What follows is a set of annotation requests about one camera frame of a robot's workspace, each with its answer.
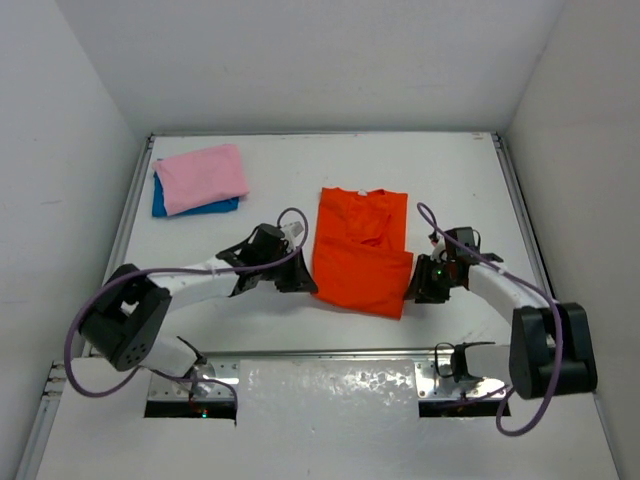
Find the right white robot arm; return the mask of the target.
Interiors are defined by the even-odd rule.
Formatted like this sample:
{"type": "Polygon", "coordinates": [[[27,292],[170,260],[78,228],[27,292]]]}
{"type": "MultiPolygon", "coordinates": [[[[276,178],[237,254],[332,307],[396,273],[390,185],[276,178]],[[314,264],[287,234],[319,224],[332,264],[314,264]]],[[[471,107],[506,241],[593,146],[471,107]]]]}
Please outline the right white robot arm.
{"type": "Polygon", "coordinates": [[[454,288],[483,299],[511,327],[510,383],[523,399],[545,396],[553,377],[554,393],[593,392],[598,374],[586,310],[559,303],[513,275],[504,260],[481,250],[471,227],[429,236],[430,254],[418,256],[404,298],[416,304],[444,304],[454,288]]]}

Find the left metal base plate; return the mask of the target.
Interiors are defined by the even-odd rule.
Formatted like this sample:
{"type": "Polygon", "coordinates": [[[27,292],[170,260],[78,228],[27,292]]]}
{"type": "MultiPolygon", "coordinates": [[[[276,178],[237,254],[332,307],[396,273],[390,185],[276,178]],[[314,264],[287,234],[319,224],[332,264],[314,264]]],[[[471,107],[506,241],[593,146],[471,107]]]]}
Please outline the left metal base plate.
{"type": "Polygon", "coordinates": [[[233,391],[239,384],[240,365],[238,363],[213,363],[197,374],[197,379],[171,379],[167,374],[151,375],[147,399],[154,402],[181,401],[189,399],[204,401],[232,401],[233,391]]]}

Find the white front cover board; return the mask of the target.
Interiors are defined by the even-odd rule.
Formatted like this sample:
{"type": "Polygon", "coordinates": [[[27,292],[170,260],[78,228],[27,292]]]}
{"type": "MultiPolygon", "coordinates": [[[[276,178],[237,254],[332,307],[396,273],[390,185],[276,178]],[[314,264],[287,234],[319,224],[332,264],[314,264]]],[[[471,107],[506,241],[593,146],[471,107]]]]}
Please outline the white front cover board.
{"type": "Polygon", "coordinates": [[[490,417],[423,418],[407,361],[243,361],[235,420],[148,418],[148,374],[62,395],[42,479],[613,479],[588,395],[530,433],[490,417]]]}

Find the folded blue t shirt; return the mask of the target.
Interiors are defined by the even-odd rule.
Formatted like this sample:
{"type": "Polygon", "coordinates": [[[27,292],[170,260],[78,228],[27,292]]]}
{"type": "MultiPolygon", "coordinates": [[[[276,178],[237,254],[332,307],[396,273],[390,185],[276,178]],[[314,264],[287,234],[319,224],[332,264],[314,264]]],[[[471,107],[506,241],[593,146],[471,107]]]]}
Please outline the folded blue t shirt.
{"type": "MultiPolygon", "coordinates": [[[[159,177],[153,174],[154,179],[154,193],[152,199],[151,214],[153,218],[166,218],[169,217],[164,204],[164,189],[159,177]]],[[[178,213],[178,216],[194,216],[204,214],[222,214],[229,213],[238,209],[240,203],[239,197],[230,198],[227,200],[212,202],[199,207],[194,207],[183,212],[178,213]]]]}

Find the front aluminium frame rail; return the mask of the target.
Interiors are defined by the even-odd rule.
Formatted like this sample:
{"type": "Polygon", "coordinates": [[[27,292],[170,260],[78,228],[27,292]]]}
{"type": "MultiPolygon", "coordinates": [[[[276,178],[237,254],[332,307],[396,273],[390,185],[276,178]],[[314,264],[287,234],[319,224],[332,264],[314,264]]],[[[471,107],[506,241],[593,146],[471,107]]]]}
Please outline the front aluminium frame rail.
{"type": "Polygon", "coordinates": [[[282,350],[282,351],[222,351],[205,352],[208,358],[240,359],[422,359],[432,356],[435,347],[422,349],[334,349],[334,350],[282,350]]]}

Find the orange t shirt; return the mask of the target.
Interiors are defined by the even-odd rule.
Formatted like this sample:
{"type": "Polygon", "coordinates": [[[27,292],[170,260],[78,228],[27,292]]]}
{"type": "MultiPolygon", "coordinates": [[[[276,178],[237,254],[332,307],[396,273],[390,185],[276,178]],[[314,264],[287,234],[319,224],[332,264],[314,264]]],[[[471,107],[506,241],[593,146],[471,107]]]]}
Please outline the orange t shirt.
{"type": "Polygon", "coordinates": [[[315,297],[330,305],[401,318],[413,268],[406,250],[408,195],[321,191],[312,255],[315,297]]]}

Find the right aluminium frame rail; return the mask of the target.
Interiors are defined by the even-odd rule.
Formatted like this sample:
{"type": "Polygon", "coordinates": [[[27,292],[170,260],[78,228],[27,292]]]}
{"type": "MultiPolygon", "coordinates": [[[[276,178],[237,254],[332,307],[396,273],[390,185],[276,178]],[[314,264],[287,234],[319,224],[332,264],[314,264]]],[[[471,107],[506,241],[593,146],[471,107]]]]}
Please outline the right aluminium frame rail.
{"type": "Polygon", "coordinates": [[[524,319],[526,313],[537,314],[538,320],[528,327],[541,334],[541,344],[554,360],[555,348],[563,347],[567,358],[577,343],[570,324],[562,321],[561,334],[556,334],[554,315],[562,315],[563,306],[552,297],[552,288],[538,245],[533,224],[504,141],[496,133],[486,135],[487,150],[494,155],[483,162],[489,168],[481,182],[484,224],[490,228],[489,247],[498,249],[506,261],[490,270],[487,301],[504,316],[515,334],[515,312],[524,319]]]}

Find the metal base plate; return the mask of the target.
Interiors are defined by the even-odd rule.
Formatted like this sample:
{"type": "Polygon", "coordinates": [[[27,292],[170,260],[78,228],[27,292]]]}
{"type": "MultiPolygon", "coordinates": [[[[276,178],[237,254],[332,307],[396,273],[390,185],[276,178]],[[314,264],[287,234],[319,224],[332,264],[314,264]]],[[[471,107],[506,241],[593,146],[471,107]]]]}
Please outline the metal base plate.
{"type": "Polygon", "coordinates": [[[204,401],[232,401],[233,391],[239,384],[240,365],[238,363],[213,363],[197,374],[197,379],[171,379],[167,374],[151,375],[147,399],[154,402],[181,401],[189,399],[204,401]]]}
{"type": "Polygon", "coordinates": [[[450,362],[444,358],[417,362],[415,386],[418,397],[427,401],[475,400],[480,397],[498,400],[507,392],[505,383],[499,379],[471,377],[456,381],[450,362]]]}

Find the left aluminium frame rail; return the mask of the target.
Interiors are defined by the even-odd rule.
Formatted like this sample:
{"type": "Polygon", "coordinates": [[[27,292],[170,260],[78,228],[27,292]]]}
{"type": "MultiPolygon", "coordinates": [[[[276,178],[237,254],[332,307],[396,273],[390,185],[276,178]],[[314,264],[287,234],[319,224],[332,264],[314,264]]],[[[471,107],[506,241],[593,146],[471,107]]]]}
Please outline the left aluminium frame rail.
{"type": "Polygon", "coordinates": [[[133,177],[128,189],[125,204],[103,276],[103,283],[106,283],[114,271],[124,262],[142,190],[145,185],[145,177],[155,139],[156,135],[154,133],[145,138],[136,161],[133,177]]]}

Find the folded pink t shirt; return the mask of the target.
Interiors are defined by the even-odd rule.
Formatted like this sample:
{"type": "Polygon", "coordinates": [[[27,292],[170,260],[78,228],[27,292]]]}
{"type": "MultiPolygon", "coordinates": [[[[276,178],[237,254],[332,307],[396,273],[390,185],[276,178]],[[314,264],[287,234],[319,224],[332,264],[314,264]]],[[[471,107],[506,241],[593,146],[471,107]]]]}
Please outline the folded pink t shirt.
{"type": "Polygon", "coordinates": [[[169,214],[249,194],[242,156],[234,144],[200,149],[152,163],[169,214]]]}

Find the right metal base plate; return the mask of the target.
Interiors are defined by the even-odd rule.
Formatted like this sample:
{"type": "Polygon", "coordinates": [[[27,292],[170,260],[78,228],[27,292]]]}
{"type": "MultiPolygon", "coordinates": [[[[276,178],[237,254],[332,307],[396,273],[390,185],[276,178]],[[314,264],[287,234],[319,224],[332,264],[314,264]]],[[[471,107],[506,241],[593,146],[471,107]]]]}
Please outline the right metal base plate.
{"type": "Polygon", "coordinates": [[[505,383],[499,379],[471,377],[456,381],[450,362],[444,358],[417,362],[415,386],[418,397],[427,401],[475,400],[480,397],[498,400],[507,392],[505,383]]]}

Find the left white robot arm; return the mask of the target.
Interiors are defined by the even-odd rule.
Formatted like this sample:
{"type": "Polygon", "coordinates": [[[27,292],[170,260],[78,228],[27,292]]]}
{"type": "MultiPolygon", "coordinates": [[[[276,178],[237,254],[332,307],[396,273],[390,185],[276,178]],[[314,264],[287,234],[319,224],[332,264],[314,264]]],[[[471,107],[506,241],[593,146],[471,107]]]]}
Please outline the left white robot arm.
{"type": "Polygon", "coordinates": [[[82,314],[78,331],[118,371],[136,367],[183,379],[205,364],[187,341],[161,329],[166,317],[211,299],[238,297],[270,282],[280,293],[315,293],[302,252],[305,224],[258,225],[248,238],[183,268],[119,267],[82,314]]]}

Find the aluminium frame rail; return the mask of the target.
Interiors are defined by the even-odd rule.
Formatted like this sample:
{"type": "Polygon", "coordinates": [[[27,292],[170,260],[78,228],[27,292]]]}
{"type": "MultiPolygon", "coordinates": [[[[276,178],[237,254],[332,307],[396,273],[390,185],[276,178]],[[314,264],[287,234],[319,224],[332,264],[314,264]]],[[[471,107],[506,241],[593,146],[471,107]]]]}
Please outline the aluminium frame rail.
{"type": "Polygon", "coordinates": [[[486,135],[487,150],[494,155],[483,162],[489,168],[481,182],[484,224],[490,228],[489,247],[498,249],[506,261],[490,270],[487,301],[504,316],[515,334],[515,312],[524,319],[526,313],[537,314],[538,320],[528,327],[541,334],[541,344],[554,360],[555,348],[563,347],[567,358],[577,343],[570,324],[562,321],[561,334],[556,334],[554,315],[562,315],[563,306],[552,297],[552,288],[538,245],[533,224],[504,141],[496,133],[486,135]]]}
{"type": "Polygon", "coordinates": [[[282,350],[282,351],[222,351],[205,352],[208,358],[240,359],[422,359],[432,356],[435,347],[422,349],[334,349],[334,350],[282,350]]]}
{"type": "Polygon", "coordinates": [[[136,161],[133,177],[128,189],[125,204],[103,276],[103,283],[106,283],[114,271],[124,262],[142,190],[145,185],[145,177],[155,139],[156,135],[154,133],[145,138],[136,161]]]}

